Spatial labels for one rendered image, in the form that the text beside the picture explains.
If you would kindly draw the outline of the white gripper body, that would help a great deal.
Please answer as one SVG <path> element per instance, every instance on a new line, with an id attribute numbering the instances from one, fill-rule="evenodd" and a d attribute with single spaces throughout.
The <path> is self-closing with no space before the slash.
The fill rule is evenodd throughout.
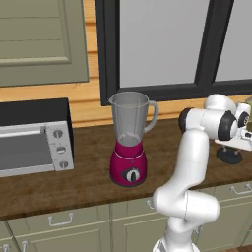
<path id="1" fill-rule="evenodd" d="M 216 140 L 217 144 L 232 147 L 244 151 L 252 151 L 252 132 L 241 129 L 236 135 L 229 141 Z"/>

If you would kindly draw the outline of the magenta blender base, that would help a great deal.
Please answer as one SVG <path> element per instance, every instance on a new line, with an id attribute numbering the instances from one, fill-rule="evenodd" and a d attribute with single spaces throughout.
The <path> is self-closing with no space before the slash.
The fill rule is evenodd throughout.
<path id="1" fill-rule="evenodd" d="M 110 158 L 110 179 L 123 187 L 135 187 L 147 178 L 148 162 L 142 143 L 123 146 L 116 142 Z"/>

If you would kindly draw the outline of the clear blender jar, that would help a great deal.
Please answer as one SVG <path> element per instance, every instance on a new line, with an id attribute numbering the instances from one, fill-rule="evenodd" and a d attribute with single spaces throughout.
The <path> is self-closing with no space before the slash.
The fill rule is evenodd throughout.
<path id="1" fill-rule="evenodd" d="M 125 147 L 141 143 L 143 135 L 150 132 L 158 121 L 158 104 L 145 94 L 123 92 L 114 94 L 112 106 L 116 140 Z"/>

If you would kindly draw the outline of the olive green object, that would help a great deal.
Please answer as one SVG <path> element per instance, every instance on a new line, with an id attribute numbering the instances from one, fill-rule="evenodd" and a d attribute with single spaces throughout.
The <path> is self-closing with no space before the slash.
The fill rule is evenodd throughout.
<path id="1" fill-rule="evenodd" d="M 250 119 L 249 122 L 247 124 L 247 130 L 252 132 L 252 96 L 248 99 L 246 99 L 246 103 L 250 105 L 251 109 L 250 109 Z"/>

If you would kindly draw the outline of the olive base cupboard door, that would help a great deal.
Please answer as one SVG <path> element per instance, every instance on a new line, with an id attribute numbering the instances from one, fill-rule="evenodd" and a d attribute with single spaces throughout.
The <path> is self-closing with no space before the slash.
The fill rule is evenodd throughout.
<path id="1" fill-rule="evenodd" d="M 112 252 L 153 252 L 167 217 L 152 213 L 112 221 Z"/>
<path id="2" fill-rule="evenodd" d="M 111 252 L 109 221 L 60 228 L 16 237 L 20 248 L 27 241 L 27 252 Z"/>
<path id="3" fill-rule="evenodd" d="M 197 241 L 201 252 L 221 252 L 241 244 L 252 223 L 252 199 L 220 202 L 220 215 L 207 223 Z"/>
<path id="4" fill-rule="evenodd" d="M 3 252 L 3 245 L 4 244 L 8 244 L 10 246 L 10 249 L 11 249 L 10 252 L 18 252 L 12 238 L 0 239 L 0 252 Z"/>

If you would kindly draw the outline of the black framed window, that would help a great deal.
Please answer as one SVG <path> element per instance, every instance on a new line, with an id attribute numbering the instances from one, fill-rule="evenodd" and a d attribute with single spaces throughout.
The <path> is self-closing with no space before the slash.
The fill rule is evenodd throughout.
<path id="1" fill-rule="evenodd" d="M 252 0 L 95 0 L 103 105 L 252 94 Z"/>

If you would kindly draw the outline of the wide olive drawer front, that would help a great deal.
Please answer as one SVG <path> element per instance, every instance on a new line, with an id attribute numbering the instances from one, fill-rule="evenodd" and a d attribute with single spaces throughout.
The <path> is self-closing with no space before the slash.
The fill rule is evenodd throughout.
<path id="1" fill-rule="evenodd" d="M 74 220 L 71 224 L 58 227 L 51 227 L 48 224 L 47 218 L 49 216 L 63 217 L 64 215 L 68 215 L 70 213 L 74 214 Z M 36 232 L 56 230 L 59 228 L 73 227 L 77 225 L 90 224 L 108 220 L 109 220 L 109 206 L 101 205 L 101 206 L 50 213 L 45 215 L 38 215 L 14 220 L 7 220 L 7 224 L 10 226 L 14 235 L 25 235 Z"/>

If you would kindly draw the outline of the black and silver toaster oven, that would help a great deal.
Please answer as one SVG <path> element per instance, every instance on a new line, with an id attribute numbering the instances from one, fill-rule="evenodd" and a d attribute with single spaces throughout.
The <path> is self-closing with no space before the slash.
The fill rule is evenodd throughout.
<path id="1" fill-rule="evenodd" d="M 55 130 L 62 130 L 57 139 Z M 65 147 L 58 154 L 57 147 Z M 65 160 L 63 169 L 59 162 Z M 0 102 L 0 177 L 74 168 L 74 138 L 67 97 Z"/>

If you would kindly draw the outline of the olive wall cupboard door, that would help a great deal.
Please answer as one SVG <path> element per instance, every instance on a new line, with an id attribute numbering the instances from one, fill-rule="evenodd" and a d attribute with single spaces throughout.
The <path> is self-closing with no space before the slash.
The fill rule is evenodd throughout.
<path id="1" fill-rule="evenodd" d="M 82 0 L 0 0 L 0 87 L 88 79 Z"/>

